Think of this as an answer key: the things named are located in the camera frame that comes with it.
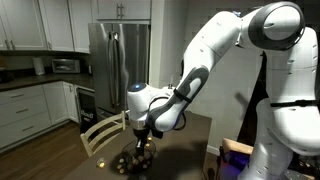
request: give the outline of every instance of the table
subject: table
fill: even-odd
[[[184,130],[166,132],[162,139],[153,138],[157,153],[147,171],[139,175],[125,175],[117,170],[122,148],[135,140],[132,128],[129,127],[65,179],[201,179],[211,119],[191,112],[187,112],[186,116],[187,125]],[[106,167],[103,169],[96,167],[101,157],[106,160]]]

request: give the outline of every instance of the refrigerator handle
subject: refrigerator handle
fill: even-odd
[[[113,68],[113,38],[111,36],[111,39],[109,39],[108,41],[108,49],[107,49],[107,52],[108,52],[108,59],[109,59],[109,62],[108,62],[108,69],[107,71],[109,72],[109,91],[110,91],[110,99],[111,99],[111,105],[112,107],[114,108],[115,107],[115,95],[114,95],[114,68]]]
[[[119,42],[118,42],[118,33],[113,34],[113,47],[114,47],[114,61],[113,64],[115,65],[115,103],[116,106],[120,105],[119,102],[119,92],[120,92],[120,53],[119,53]]]

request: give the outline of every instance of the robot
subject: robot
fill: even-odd
[[[269,96],[257,106],[254,152],[237,179],[282,179],[293,152],[320,154],[320,116],[314,93],[317,37],[305,27],[301,9],[291,2],[272,3],[244,17],[216,14],[187,47],[184,73],[176,88],[131,86],[127,100],[138,138],[136,148],[143,150],[149,131],[161,138],[177,125],[212,68],[234,45],[265,51]]]

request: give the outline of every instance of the refrigerator door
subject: refrigerator door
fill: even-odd
[[[115,113],[112,80],[111,24],[89,24],[90,52],[96,108]]]
[[[148,82],[150,26],[113,24],[116,113],[127,110],[127,89]]]

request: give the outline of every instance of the microwave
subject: microwave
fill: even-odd
[[[52,59],[54,73],[80,73],[80,61],[77,59]]]

